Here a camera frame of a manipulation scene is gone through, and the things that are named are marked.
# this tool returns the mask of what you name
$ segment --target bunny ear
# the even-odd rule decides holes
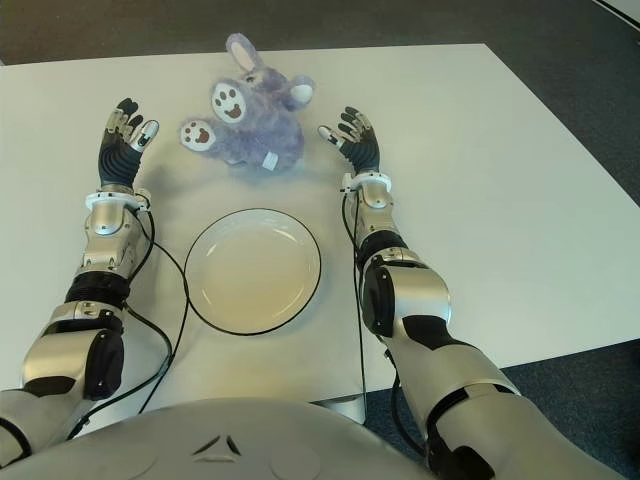
[[[263,66],[262,59],[249,39],[241,33],[229,35],[227,39],[227,52],[238,62],[238,65],[247,72],[252,72]]]

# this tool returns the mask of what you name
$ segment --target fingertip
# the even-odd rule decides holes
[[[329,140],[329,137],[331,137],[331,129],[326,125],[320,125],[318,127],[318,134],[325,140]]]
[[[369,119],[364,113],[357,112],[356,118],[360,121],[360,123],[362,123],[362,126],[365,128],[365,130],[373,130],[373,127],[371,126],[371,122],[369,121]]]
[[[353,115],[351,115],[349,113],[341,113],[340,114],[340,118],[342,120],[344,120],[345,122],[348,122],[348,123],[353,123],[354,120],[356,119],[356,117],[354,117]]]
[[[131,99],[127,97],[124,100],[120,101],[117,108],[119,108],[120,110],[126,111],[126,107],[129,105],[130,102],[131,102]]]
[[[149,120],[142,127],[142,133],[150,138],[155,137],[160,130],[160,124],[156,120]]]
[[[135,128],[142,123],[142,120],[144,120],[142,115],[136,115],[129,121],[129,126],[132,130],[135,130]]]

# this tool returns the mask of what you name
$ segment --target gray carpet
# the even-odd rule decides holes
[[[7,64],[221,51],[233,31],[263,50],[486,43],[640,204],[640,34],[589,0],[0,3]],[[640,479],[640,341],[507,375],[581,448]],[[388,392],[369,396],[370,428],[407,451],[387,406]]]

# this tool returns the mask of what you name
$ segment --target black joint cover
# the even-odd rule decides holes
[[[47,395],[62,395],[73,388],[76,381],[70,377],[55,376],[41,377],[25,383],[22,390],[29,392],[36,397],[46,397]]]
[[[473,448],[463,445],[451,451],[435,427],[427,438],[427,464],[443,480],[491,480],[496,476]]]
[[[390,230],[380,230],[365,238],[358,249],[357,262],[360,271],[362,272],[364,265],[372,255],[391,247],[407,248],[407,244],[404,243],[400,235]]]
[[[129,292],[128,280],[120,275],[111,272],[85,272],[73,279],[65,302],[93,300],[122,309]]]
[[[395,316],[393,281],[385,267],[367,269],[362,289],[362,319],[375,335],[391,337]]]
[[[85,367],[84,398],[102,400],[120,387],[124,344],[119,333],[101,330],[96,335]]]
[[[402,319],[404,329],[410,339],[424,345],[429,350],[437,350],[446,345],[469,345],[449,335],[447,322],[434,315],[410,315]]]

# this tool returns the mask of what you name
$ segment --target paw print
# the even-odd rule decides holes
[[[247,104],[237,86],[219,82],[213,89],[211,106],[220,120],[225,123],[238,123],[245,116]]]
[[[191,120],[180,129],[180,143],[189,150],[204,152],[215,143],[211,126],[202,120]]]

